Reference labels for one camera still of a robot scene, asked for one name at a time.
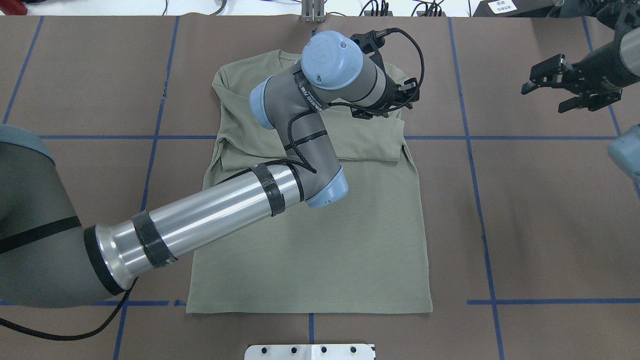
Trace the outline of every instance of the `brown table surface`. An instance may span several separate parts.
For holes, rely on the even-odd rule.
[[[85,226],[116,224],[200,190],[220,66],[300,52],[314,28],[390,26],[425,54],[422,99],[404,119],[432,313],[190,315],[184,256],[141,277],[98,336],[55,343],[2,328],[0,358],[242,359],[249,344],[365,342],[378,359],[637,359],[640,192],[606,147],[640,122],[640,86],[593,113],[558,114],[563,90],[520,95],[531,65],[576,62],[586,35],[593,47],[612,38],[591,19],[0,17],[0,119],[45,139]],[[402,37],[382,53],[419,74]],[[60,334],[92,330],[113,308],[0,304],[1,317]]]

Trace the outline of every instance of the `gray-green cloth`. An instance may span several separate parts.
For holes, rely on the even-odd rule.
[[[216,73],[222,116],[204,188],[285,156],[276,131],[251,114],[248,96],[299,58],[271,51]],[[385,66],[394,80],[405,78]],[[400,113],[390,115],[360,120],[346,108],[323,111],[347,196],[321,209],[297,204],[196,250],[187,312],[430,312],[418,173]]]

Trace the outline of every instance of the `light blue cap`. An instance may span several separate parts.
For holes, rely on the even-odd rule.
[[[15,145],[27,147],[29,149],[42,153],[43,155],[51,159],[54,164],[56,163],[55,160],[53,160],[53,156],[49,154],[49,151],[47,151],[47,147],[45,147],[44,143],[38,137],[38,135],[32,133],[27,129],[23,129],[21,127],[13,125],[0,124],[0,142],[12,143]]]
[[[348,192],[349,185],[347,184],[347,178],[344,177],[344,172],[342,171],[342,167],[340,167],[338,174],[336,174],[320,192],[307,200],[307,205],[309,205],[310,208],[319,209],[342,199]]]
[[[269,119],[267,118],[267,111],[264,109],[264,88],[267,87],[267,81],[271,78],[272,76],[268,77],[267,80],[253,88],[253,90],[251,90],[251,95],[249,95],[249,108],[251,109],[253,116],[258,119],[258,123],[267,130],[275,129],[275,127],[273,127],[269,122]]]
[[[302,72],[319,88],[344,88],[360,75],[362,56],[358,45],[343,34],[321,31],[302,50]]]
[[[635,182],[640,183],[640,125],[632,126],[613,140],[607,150],[613,162]]]

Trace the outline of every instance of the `white floor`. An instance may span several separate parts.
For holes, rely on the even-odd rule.
[[[366,0],[327,0],[326,12],[357,16]],[[470,0],[472,12],[480,0]],[[168,15],[215,12],[221,0],[168,0]],[[417,2],[391,0],[389,10],[394,16],[410,16]],[[469,16],[467,0],[444,0],[441,4],[447,16]],[[27,4],[28,15],[162,15],[164,0],[46,0]],[[293,0],[228,0],[222,15],[300,14],[301,5]]]

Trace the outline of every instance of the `garment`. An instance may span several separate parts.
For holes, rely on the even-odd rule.
[[[276,131],[254,119],[248,96],[299,58],[271,51],[216,73],[222,116],[204,188],[285,156]],[[361,120],[346,108],[323,111],[347,196],[321,209],[297,204],[196,250],[187,312],[430,312],[418,173],[399,115]]]

